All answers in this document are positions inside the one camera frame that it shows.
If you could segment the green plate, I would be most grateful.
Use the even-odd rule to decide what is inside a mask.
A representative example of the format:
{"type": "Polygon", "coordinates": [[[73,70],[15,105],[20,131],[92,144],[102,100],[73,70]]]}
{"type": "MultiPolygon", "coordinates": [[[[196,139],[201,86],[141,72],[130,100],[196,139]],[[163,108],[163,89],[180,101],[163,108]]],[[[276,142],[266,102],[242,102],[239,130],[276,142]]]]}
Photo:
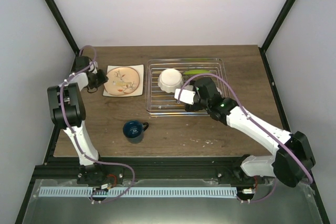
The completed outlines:
{"type": "Polygon", "coordinates": [[[183,74],[186,76],[194,76],[197,74],[204,74],[204,73],[209,73],[209,71],[205,69],[192,69],[192,70],[185,71],[183,74]]]}

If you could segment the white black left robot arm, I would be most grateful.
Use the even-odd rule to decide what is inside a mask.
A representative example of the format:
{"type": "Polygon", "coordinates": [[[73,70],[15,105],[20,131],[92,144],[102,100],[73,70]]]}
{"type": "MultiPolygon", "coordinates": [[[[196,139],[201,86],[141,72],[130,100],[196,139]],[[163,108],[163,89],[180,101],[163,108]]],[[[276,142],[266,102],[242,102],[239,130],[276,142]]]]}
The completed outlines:
{"type": "Polygon", "coordinates": [[[100,155],[85,126],[86,110],[81,90],[97,89],[108,78],[98,69],[97,62],[87,56],[77,57],[72,70],[70,80],[65,85],[47,89],[50,117],[54,125],[63,129],[70,138],[79,156],[82,176],[89,176],[95,184],[102,184],[107,178],[107,170],[97,163],[100,155]]]}

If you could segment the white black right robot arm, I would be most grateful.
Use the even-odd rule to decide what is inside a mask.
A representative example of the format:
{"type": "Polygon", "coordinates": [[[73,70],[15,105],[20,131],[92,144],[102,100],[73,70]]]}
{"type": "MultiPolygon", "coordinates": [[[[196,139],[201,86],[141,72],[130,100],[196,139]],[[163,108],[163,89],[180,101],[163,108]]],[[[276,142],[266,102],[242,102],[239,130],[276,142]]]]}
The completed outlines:
{"type": "Polygon", "coordinates": [[[289,187],[307,178],[316,164],[309,140],[300,131],[291,133],[279,129],[248,112],[238,97],[224,97],[219,92],[213,74],[201,73],[189,78],[174,97],[186,104],[187,110],[205,110],[210,117],[236,129],[261,144],[269,156],[247,156],[233,170],[233,177],[244,184],[253,176],[274,177],[289,187]]]}

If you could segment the white scalloped bowl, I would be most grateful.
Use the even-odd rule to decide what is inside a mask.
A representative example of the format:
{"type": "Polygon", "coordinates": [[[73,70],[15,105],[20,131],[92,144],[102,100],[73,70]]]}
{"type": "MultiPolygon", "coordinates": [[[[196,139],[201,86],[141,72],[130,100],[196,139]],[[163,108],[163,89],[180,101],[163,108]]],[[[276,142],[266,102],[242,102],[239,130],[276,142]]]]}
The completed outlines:
{"type": "Polygon", "coordinates": [[[174,93],[175,90],[180,89],[183,84],[182,74],[174,68],[163,70],[158,78],[159,88],[166,93],[174,93]]]}

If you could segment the wire dish rack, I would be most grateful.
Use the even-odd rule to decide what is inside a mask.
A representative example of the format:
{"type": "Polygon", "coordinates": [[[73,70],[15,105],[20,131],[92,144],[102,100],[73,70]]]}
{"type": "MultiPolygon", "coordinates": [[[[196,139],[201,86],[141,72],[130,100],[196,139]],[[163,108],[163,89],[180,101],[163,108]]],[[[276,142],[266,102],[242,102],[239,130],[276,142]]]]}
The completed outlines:
{"type": "Polygon", "coordinates": [[[184,81],[190,77],[189,70],[207,70],[224,80],[226,72],[224,62],[219,58],[175,58],[151,59],[147,62],[145,75],[146,110],[151,116],[207,116],[206,111],[186,112],[184,103],[178,103],[174,94],[166,93],[158,86],[161,72],[174,68],[182,74],[184,81]]]}

